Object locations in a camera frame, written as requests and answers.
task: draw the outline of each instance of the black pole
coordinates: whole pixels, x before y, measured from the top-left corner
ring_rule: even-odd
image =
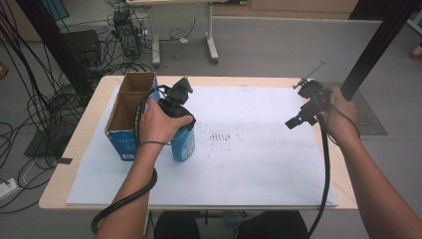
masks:
[[[87,74],[73,58],[71,51],[60,35],[56,21],[45,8],[43,1],[16,0],[16,2],[80,96],[81,103],[86,106],[93,94]]]
[[[351,100],[382,54],[406,24],[418,3],[419,0],[398,0],[389,9],[389,13],[341,86],[341,92],[348,101]]]

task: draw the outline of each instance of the white power strip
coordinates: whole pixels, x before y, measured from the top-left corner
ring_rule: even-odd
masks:
[[[2,184],[0,184],[0,200],[19,190],[14,178],[10,178],[9,180],[7,180],[7,182],[8,183],[3,182]]]

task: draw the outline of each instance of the blue bottle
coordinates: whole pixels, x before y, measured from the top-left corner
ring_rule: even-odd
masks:
[[[171,151],[176,161],[184,161],[192,155],[195,150],[194,130],[187,129],[186,126],[180,128],[171,140]]]

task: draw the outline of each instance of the black pants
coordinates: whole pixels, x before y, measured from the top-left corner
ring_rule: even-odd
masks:
[[[197,212],[165,211],[158,218],[155,239],[200,239]],[[271,211],[239,227],[237,239],[309,239],[307,225],[299,211]]]

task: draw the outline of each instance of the open box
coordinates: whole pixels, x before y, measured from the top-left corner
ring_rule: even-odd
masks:
[[[134,140],[136,107],[142,97],[157,87],[155,73],[126,73],[118,90],[114,106],[105,126],[105,135],[122,160],[134,160],[137,145]],[[159,92],[151,95],[157,101]]]

